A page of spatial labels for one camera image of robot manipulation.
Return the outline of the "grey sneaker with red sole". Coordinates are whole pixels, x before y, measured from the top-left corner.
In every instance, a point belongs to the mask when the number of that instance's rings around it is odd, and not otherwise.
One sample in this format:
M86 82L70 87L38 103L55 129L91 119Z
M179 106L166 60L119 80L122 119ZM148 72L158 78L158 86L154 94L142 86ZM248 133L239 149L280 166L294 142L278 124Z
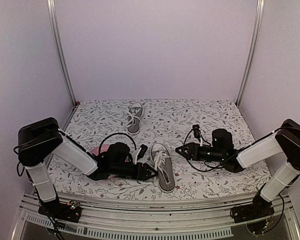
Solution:
M128 133L137 134L140 131L141 118L144 108L141 103L136 102L127 111L126 128Z

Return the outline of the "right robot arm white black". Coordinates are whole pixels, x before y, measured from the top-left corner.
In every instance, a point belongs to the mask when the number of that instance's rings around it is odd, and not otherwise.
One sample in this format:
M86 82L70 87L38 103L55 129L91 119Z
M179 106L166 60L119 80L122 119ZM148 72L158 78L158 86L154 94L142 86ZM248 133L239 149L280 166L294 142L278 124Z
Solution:
M217 162L231 173L239 173L248 167L284 154L286 161L275 174L258 190L252 202L234 206L230 216L235 223L264 218L274 214L273 200L300 176L300 125L291 119L271 133L239 150L234 148L232 134L223 128L212 132L212 143L204 145L201 130L193 125L191 132L199 143L184 143L175 151L190 161Z

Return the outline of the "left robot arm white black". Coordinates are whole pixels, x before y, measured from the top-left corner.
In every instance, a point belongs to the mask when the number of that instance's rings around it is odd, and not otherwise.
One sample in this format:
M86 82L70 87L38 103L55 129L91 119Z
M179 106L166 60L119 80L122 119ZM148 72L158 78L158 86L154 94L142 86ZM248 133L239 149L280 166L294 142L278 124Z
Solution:
M17 133L18 175L26 173L31 185L37 192L38 212L52 221L62 220L78 223L81 203L70 200L62 203L52 182L53 160L60 160L67 168L73 168L90 180L106 180L111 176L137 181L147 181L158 176L158 171L147 163L140 162L148 147L133 145L134 149L123 142L99 146L91 151L85 149L69 134L60 129L53 117L21 127Z

